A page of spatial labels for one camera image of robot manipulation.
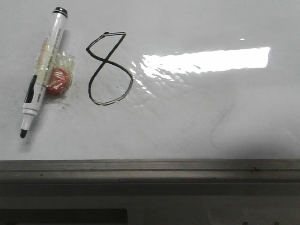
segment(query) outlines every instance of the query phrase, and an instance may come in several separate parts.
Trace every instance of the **marker barrel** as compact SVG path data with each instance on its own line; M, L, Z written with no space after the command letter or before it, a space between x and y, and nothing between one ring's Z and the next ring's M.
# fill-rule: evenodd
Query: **marker barrel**
M60 7L57 7L52 13L52 30L43 44L23 105L24 117L21 125L23 130L29 130L31 122L37 116L43 102L67 16L67 11Z

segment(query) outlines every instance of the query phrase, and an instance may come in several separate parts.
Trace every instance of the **black marker cap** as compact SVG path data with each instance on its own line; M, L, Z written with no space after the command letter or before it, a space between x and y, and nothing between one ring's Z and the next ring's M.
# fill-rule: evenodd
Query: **black marker cap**
M61 7L56 7L55 10L53 10L53 13L61 13L66 18L68 17L68 12L64 8L61 8Z

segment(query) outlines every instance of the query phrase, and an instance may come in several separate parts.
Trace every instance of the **white surface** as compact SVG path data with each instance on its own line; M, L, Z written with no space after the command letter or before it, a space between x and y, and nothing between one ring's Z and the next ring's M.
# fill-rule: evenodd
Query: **white surface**
M45 99L27 137L22 105L55 7L68 11L63 49L72 87ZM299 1L2 1L0 160L300 158ZM127 36L111 57L129 95L97 106L85 51L105 31ZM106 56L116 39L93 51ZM97 100L129 79L105 66Z

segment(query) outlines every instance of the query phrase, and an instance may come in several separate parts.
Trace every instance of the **black ink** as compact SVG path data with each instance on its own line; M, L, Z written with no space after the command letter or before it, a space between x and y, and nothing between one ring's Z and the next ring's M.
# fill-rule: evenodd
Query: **black ink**
M114 46L114 48L108 53L108 55L106 56L106 58L100 58L98 56L96 56L94 53L91 52L90 48L95 44L97 43L99 40L107 37L107 36L116 36L116 35L121 35L122 37L120 38L120 40L117 42L117 44ZM98 67L98 69L95 71L95 73L93 74L93 76L91 77L90 79L90 82L89 82L89 97L90 99L92 100L93 103L95 103L96 105L110 105L112 103L115 103L117 101L120 101L122 100L123 98L125 98L125 96L130 92L130 89L132 87L132 84L133 84L133 76L132 74L127 70L125 69L123 66L119 65L118 63L115 63L115 62L112 62L112 61L109 61L109 58L111 57L111 55L114 53L114 51L119 47L119 45L121 44L121 42L123 41L123 39L125 38L126 36L126 33L125 32L118 32L118 33L109 33L109 32L105 32L104 34L102 34L100 37L98 37L96 40L94 40L92 43L90 43L90 45L86 48L86 51L88 52L88 54L90 54L91 57L101 61L101 65ZM92 97L92 94L91 94L91 86L92 86L92 83L95 79L95 77L97 76L97 74L100 72L100 70L103 68L103 66L108 63L108 64L111 64L113 66L116 66L118 68L120 68L121 70L123 70L125 73L127 73L130 77L130 83L129 83L129 86L127 88L127 90L125 91L125 93L114 99L114 100L111 100L111 101L108 101L108 102L98 102L96 101L93 97Z

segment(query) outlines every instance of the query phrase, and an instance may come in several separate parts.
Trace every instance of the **marker tip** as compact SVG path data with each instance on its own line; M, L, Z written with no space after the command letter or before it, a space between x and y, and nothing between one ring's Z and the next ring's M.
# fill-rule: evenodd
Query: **marker tip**
M27 130L21 129L20 137L24 138L26 136Z

